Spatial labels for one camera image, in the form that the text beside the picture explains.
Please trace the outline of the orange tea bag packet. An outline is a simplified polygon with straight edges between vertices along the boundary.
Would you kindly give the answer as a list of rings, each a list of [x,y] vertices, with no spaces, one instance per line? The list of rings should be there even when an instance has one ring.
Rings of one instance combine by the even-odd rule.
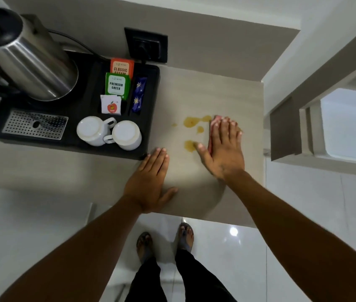
[[[111,58],[110,73],[127,75],[132,80],[134,75],[134,65],[134,60],[114,57]]]

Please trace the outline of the green tea bag packet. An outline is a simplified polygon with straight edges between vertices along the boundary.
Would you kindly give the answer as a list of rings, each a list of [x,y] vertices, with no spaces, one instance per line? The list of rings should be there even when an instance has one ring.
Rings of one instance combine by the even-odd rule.
[[[129,75],[107,72],[105,76],[105,95],[120,96],[126,101],[129,96],[131,78]]]

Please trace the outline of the person's left leg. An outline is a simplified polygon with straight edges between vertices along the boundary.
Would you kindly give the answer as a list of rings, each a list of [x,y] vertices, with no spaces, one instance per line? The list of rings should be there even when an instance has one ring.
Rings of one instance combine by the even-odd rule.
[[[140,266],[125,302],[167,302],[160,282],[160,267],[155,256],[149,257]]]

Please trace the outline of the pink cleaning cloth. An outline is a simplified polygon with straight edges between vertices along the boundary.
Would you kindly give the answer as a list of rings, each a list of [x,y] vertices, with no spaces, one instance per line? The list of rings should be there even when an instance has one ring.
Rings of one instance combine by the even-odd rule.
[[[216,123],[219,123],[222,119],[222,116],[216,115],[214,118],[210,121],[210,126],[209,126],[209,144],[208,144],[208,152],[210,155],[213,154],[213,128]]]

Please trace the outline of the black serving tray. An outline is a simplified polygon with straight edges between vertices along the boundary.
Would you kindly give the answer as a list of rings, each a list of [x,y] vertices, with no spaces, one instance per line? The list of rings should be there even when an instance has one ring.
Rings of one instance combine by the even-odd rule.
[[[114,116],[118,122],[129,120],[139,126],[142,135],[140,146],[132,151],[125,151],[116,144],[94,147],[78,137],[76,127],[79,121],[87,116],[96,116],[102,120],[113,117],[113,115],[102,114],[100,111],[100,95],[105,94],[105,76],[110,70],[110,60],[100,60],[94,55],[72,51],[68,51],[67,54],[78,67],[79,78],[75,88],[68,95],[50,102],[36,101],[24,95],[1,99],[0,142],[133,160],[144,159],[148,151],[152,117],[160,82],[160,69],[155,65],[135,63],[133,83],[139,76],[147,77],[142,109],[140,113],[131,112],[135,86],[133,84],[127,101],[123,101],[121,104],[121,115]],[[4,124],[13,108],[68,117],[62,139],[55,141],[2,133]]]

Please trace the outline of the person's sandal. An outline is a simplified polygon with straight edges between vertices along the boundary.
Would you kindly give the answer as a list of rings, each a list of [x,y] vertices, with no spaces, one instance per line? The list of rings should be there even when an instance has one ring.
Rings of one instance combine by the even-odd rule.
[[[138,237],[136,242],[136,252],[141,265],[147,260],[155,257],[153,240],[149,232],[143,232]]]
[[[177,251],[185,250],[191,253],[194,244],[194,231],[192,227],[188,223],[182,222],[177,233]]]

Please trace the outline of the person's right forearm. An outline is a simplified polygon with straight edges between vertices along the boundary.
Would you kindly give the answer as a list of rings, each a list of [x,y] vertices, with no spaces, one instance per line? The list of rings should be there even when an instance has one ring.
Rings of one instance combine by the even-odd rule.
[[[356,251],[257,183],[223,168],[276,259],[312,302],[356,302]]]

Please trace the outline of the person's left sandal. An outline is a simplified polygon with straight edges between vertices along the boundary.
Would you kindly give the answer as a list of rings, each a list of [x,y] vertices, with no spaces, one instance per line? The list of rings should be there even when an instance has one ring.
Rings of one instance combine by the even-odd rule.
[[[138,237],[136,242],[136,252],[141,265],[147,260],[155,257],[153,240],[149,232],[143,232]]]

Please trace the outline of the person's right sandal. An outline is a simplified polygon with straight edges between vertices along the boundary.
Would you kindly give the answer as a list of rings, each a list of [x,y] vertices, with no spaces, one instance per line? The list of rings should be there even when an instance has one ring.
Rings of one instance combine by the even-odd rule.
[[[177,251],[185,250],[191,253],[194,244],[194,231],[192,227],[188,223],[182,222],[177,233]]]

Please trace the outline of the person's left hand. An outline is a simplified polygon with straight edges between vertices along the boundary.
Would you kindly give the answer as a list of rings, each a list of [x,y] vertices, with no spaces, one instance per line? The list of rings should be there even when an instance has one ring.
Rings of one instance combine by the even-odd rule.
[[[167,171],[170,156],[167,153]],[[152,213],[159,211],[158,199],[167,190],[163,190],[166,176],[157,176],[149,172],[138,172],[131,175],[125,185],[121,202],[127,203],[141,213]]]

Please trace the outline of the black wall socket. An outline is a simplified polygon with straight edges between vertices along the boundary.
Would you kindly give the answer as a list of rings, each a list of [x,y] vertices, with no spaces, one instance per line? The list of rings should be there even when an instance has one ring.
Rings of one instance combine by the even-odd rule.
[[[145,30],[124,28],[129,55],[134,60],[166,64],[168,36]]]

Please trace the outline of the perforated metal drip grate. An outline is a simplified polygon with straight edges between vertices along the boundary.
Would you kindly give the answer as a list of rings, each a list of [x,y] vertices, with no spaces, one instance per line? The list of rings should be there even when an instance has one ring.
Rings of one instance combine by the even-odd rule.
[[[68,117],[11,109],[2,133],[23,137],[59,141],[68,123]]]

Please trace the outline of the person's leg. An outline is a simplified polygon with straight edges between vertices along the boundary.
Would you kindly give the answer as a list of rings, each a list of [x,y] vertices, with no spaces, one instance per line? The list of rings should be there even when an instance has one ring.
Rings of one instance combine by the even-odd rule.
[[[185,287],[185,302],[237,302],[221,281],[187,250],[177,250],[175,262]]]
[[[149,257],[140,266],[125,302],[167,302],[160,282],[160,267],[155,256]]]

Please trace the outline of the blue sachet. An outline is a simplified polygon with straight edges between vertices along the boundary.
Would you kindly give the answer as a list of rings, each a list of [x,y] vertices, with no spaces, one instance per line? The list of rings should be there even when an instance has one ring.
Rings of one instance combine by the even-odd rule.
[[[141,96],[144,94],[146,82],[147,82],[146,76],[139,76],[135,79],[135,87],[134,87],[135,96]]]
[[[133,96],[131,112],[140,113],[140,111],[142,109],[143,96],[144,96],[144,93],[139,93],[139,94],[136,94]]]

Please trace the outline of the stainless steel electric kettle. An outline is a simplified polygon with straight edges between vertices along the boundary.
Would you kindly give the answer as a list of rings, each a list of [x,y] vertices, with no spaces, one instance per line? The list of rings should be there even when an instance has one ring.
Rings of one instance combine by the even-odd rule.
[[[0,8],[0,97],[55,101],[76,86],[78,67],[36,15]]]

